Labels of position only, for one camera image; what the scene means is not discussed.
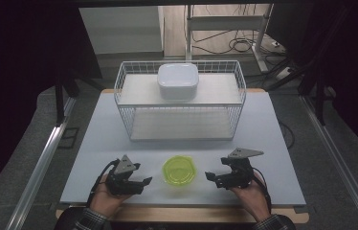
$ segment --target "white plastic box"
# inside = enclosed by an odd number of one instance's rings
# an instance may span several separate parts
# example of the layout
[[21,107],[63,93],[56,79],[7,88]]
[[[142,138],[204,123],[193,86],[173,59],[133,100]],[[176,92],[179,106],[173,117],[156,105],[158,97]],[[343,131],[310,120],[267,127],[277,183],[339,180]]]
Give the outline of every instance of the white plastic box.
[[161,97],[166,100],[191,100],[197,93],[199,73],[191,63],[163,64],[158,70]]
[[233,139],[246,96],[238,61],[187,61],[198,70],[196,94],[190,100],[167,100],[158,71],[183,62],[122,63],[114,97],[130,140]]

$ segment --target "gray carpet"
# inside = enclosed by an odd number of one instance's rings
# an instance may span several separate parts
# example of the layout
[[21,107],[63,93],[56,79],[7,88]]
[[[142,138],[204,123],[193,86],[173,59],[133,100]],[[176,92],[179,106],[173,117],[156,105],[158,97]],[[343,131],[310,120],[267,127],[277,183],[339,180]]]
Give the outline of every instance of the gray carpet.
[[[105,57],[101,63],[111,63],[107,62],[108,58]],[[244,57],[240,61],[244,75],[258,73],[252,57]],[[113,64],[101,65],[104,79],[99,82],[107,86],[113,85],[113,76],[116,76],[117,70],[118,66]],[[261,84],[262,79],[262,76],[255,76],[247,78],[246,81],[255,81],[249,84],[255,87]],[[294,80],[270,93],[279,120],[290,127],[294,135],[294,144],[289,152],[310,215],[308,223],[298,224],[297,227],[298,229],[358,229],[358,209],[304,110],[296,93],[298,84],[299,80]],[[58,201],[63,186],[72,169],[100,94],[98,90],[80,80],[78,86],[80,95],[77,97],[68,129],[65,131],[65,138],[59,143],[59,148],[56,150],[23,229],[53,229],[56,224],[55,210],[60,208]],[[0,174],[0,229],[6,227],[55,125],[54,98],[54,89],[49,89],[39,96],[38,109],[31,124],[9,164]],[[358,138],[340,119],[332,108],[331,102],[324,105],[324,118],[326,127],[358,180]],[[284,126],[280,127],[286,144],[292,144],[292,134]],[[74,133],[76,142],[72,145],[73,139],[66,137]]]

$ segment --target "container lid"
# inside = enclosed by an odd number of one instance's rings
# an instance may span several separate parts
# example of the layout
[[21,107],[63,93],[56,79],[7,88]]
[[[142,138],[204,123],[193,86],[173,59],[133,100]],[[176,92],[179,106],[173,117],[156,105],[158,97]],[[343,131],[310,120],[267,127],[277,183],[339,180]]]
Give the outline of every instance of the container lid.
[[191,63],[163,64],[158,70],[158,83],[162,87],[189,87],[199,83],[197,66]]
[[196,176],[196,168],[190,156],[176,155],[163,167],[164,178],[168,184],[182,186],[189,184]]

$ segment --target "floor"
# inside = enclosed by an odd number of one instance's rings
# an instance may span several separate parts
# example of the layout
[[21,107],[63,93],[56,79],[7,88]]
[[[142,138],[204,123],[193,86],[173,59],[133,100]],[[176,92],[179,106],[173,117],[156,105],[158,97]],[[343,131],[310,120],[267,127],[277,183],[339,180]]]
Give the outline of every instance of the floor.
[[[197,11],[213,13],[213,7],[202,7]],[[219,45],[208,45],[208,49],[216,51],[228,48],[228,42],[218,42]],[[165,58],[182,57],[179,53],[184,48],[178,48],[177,52],[166,47]],[[261,87],[276,82],[275,74],[263,76],[257,69],[253,56],[245,54],[227,54],[220,56],[207,56],[206,53],[197,53],[198,58],[211,59],[237,59],[240,61],[243,74],[248,87]],[[121,60],[135,59],[162,59],[161,55],[133,54],[118,56],[99,56],[99,64],[103,79],[99,80],[105,86],[112,87]],[[284,57],[269,56],[268,67],[273,68],[280,63]],[[304,198],[310,220],[306,224],[298,224],[298,229],[358,229],[358,208],[351,194],[347,191],[344,181],[341,179],[336,167],[331,160],[327,149],[324,147],[319,133],[314,128],[307,111],[305,110],[301,97],[297,93],[300,79],[295,79],[277,90],[270,92],[270,97],[275,111],[281,121],[280,128],[284,132],[284,139],[289,146],[289,153],[294,164],[296,174],[302,187]],[[75,133],[75,142],[64,138],[59,143],[54,158],[49,166],[46,176],[34,199],[22,229],[53,229],[56,224],[56,209],[62,208],[58,204],[69,172],[73,166],[74,159],[78,153],[92,111],[96,105],[100,91],[78,80],[80,94],[72,111],[71,120],[67,126],[67,133]],[[50,88],[42,92],[37,99],[37,111],[26,130],[23,139],[14,151],[9,164],[0,174],[0,229],[5,229],[11,214],[17,204],[25,185],[27,184],[35,164],[51,134],[56,121],[55,90]],[[344,159],[358,182],[358,137],[341,120],[332,107],[332,101],[324,105],[324,119],[327,130],[332,136]],[[163,223],[130,223],[123,224],[117,229],[241,229],[242,226],[215,225],[187,223],[184,225],[164,225]]]

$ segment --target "aluminum rail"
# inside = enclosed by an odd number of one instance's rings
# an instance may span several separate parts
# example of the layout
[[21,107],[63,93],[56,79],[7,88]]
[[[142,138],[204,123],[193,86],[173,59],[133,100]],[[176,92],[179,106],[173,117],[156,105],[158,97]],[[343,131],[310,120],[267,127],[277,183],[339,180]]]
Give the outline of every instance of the aluminum rail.
[[301,96],[301,100],[305,109],[316,128],[316,131],[319,133],[322,142],[327,149],[327,152],[337,169],[337,172],[340,174],[343,179],[344,184],[347,187],[349,194],[351,195],[355,205],[358,208],[358,183],[355,180],[355,177],[352,175],[346,161],[344,160],[343,155],[338,150],[334,141],[331,138],[331,135],[328,133],[326,126],[322,126],[322,124],[318,121],[314,111],[313,103],[310,101],[308,96]]
[[24,221],[30,212],[31,206],[33,205],[35,196],[41,186],[42,180],[45,176],[46,171],[51,163],[51,160],[56,151],[56,147],[62,137],[62,133],[68,124],[72,108],[74,107],[76,100],[69,98],[64,106],[65,119],[59,127],[54,127],[41,156],[36,163],[34,171],[24,189],[23,194],[18,200],[17,206],[15,207],[11,218],[6,226],[6,229],[21,229]]

